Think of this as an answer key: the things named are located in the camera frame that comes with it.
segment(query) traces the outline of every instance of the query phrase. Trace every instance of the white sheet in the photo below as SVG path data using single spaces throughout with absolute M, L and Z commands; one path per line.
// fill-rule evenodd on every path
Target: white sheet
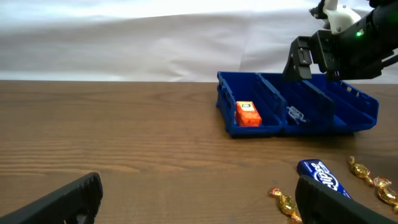
M 371 10 L 365 0 L 340 3 Z M 3 0 L 0 79 L 216 82 L 219 70 L 282 72 L 291 41 L 322 28 L 308 13 L 317 4 Z M 365 82 L 398 83 L 397 71 Z

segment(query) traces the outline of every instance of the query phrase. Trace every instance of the brown wooden surface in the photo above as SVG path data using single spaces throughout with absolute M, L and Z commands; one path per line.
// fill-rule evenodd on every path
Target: brown wooden surface
M 99 224 L 288 223 L 267 191 L 294 195 L 298 161 L 319 158 L 398 221 L 346 164 L 398 183 L 398 86 L 357 87 L 380 102 L 369 131 L 231 139 L 215 83 L 0 82 L 0 216 L 97 171 Z

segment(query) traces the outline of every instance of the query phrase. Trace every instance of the gold candy wrapper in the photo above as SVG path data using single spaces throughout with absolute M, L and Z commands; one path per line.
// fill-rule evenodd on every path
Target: gold candy wrapper
M 295 223 L 302 223 L 301 218 L 297 216 L 297 205 L 291 196 L 282 195 L 278 188 L 273 188 L 269 194 L 278 199 L 278 205 L 283 214 L 290 216 Z
M 376 177 L 373 182 L 378 188 L 377 196 L 379 196 L 383 202 L 394 206 L 393 211 L 398 214 L 398 194 L 388 187 L 391 185 L 391 182 L 382 177 Z
M 353 156 L 350 156 L 348 158 L 348 163 L 349 163 L 349 169 L 351 170 L 351 172 L 361 178 L 364 179 L 365 182 L 369 185 L 369 186 L 374 186 L 372 179 L 369 177 L 369 174 L 371 173 L 368 168 L 366 168 L 364 165 L 362 164 L 356 164 L 355 163 L 355 158 Z

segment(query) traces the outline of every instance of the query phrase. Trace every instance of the blue bin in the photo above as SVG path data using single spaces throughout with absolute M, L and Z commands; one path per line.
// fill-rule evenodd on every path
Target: blue bin
M 322 74 L 300 82 L 285 82 L 279 73 L 218 72 L 217 76 L 216 105 L 231 136 L 352 133 L 377 122 L 376 99 L 345 82 L 327 82 Z M 253 101 L 262 118 L 259 127 L 236 124 L 237 101 Z M 309 122 L 290 122 L 288 106 Z

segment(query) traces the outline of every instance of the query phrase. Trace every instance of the orange box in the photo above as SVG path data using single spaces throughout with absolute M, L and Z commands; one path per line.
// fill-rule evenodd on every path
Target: orange box
M 251 101 L 237 101 L 235 119 L 238 126 L 258 127 L 261 125 L 261 116 Z

